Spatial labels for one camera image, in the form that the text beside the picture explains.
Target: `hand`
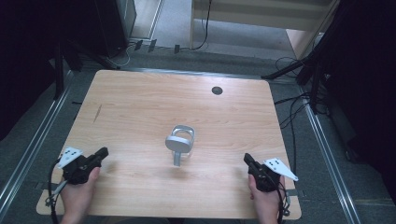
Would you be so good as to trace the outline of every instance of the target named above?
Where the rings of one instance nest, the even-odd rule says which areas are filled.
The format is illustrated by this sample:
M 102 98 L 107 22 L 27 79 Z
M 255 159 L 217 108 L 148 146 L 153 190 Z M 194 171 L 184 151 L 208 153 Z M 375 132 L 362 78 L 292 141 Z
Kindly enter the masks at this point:
M 279 182 L 285 186 L 285 176 L 281 176 Z M 276 224 L 279 212 L 279 195 L 276 190 L 262 192 L 256 188 L 256 180 L 253 175 L 248 176 L 248 187 L 251 190 L 250 199 L 254 201 L 254 207 L 261 224 Z M 283 190 L 280 191 L 282 198 L 285 197 Z
M 81 223 L 87 216 L 99 173 L 100 168 L 95 167 L 91 171 L 87 183 L 81 185 L 67 184 L 61 191 L 62 201 L 64 202 L 62 224 Z

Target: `round hole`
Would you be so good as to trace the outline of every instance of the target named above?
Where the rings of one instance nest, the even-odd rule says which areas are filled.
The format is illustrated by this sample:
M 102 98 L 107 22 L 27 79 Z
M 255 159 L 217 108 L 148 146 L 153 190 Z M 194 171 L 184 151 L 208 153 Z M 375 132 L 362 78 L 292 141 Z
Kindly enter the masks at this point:
M 212 88 L 212 92 L 215 95 L 220 95 L 220 94 L 222 94 L 222 88 L 221 87 L 214 87 L 214 88 Z

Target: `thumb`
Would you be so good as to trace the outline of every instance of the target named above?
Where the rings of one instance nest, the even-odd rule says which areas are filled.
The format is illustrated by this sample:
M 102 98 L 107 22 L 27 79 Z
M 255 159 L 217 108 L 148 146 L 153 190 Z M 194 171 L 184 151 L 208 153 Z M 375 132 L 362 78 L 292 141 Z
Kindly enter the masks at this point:
M 253 175 L 248 175 L 248 187 L 250 188 L 251 192 L 257 191 L 256 179 Z
M 99 178 L 99 173 L 100 173 L 100 167 L 95 167 L 91 170 L 88 183 L 95 183 L 96 180 Z

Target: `wooden table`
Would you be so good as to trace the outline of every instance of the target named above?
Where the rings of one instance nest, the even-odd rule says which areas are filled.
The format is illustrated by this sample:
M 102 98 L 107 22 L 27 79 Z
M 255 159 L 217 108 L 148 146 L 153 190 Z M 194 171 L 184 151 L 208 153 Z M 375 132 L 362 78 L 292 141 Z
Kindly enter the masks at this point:
M 212 93 L 215 86 L 221 95 Z M 180 167 L 164 143 L 177 124 L 195 129 L 192 156 Z M 254 218 L 245 153 L 289 166 L 263 80 L 99 71 L 66 147 L 86 157 L 108 147 L 90 212 L 97 216 Z M 53 181 L 61 175 L 55 169 Z M 286 186 L 294 189 L 288 178 Z M 45 191 L 39 214 L 50 213 L 46 197 Z M 285 219 L 301 216 L 297 197 L 290 211 Z

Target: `scratch mark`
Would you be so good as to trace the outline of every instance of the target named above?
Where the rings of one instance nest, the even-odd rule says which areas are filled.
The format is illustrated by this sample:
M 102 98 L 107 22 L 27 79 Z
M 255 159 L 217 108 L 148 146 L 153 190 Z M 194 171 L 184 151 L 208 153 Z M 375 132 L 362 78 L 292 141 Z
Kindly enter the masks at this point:
M 96 116 L 95 116 L 95 119 L 93 120 L 93 123 L 95 123 L 95 122 L 96 122 L 96 119 L 99 117 L 99 113 L 100 113 L 100 110 L 101 110 L 101 109 L 102 109 L 102 105 L 99 106 L 98 112 L 96 112 Z

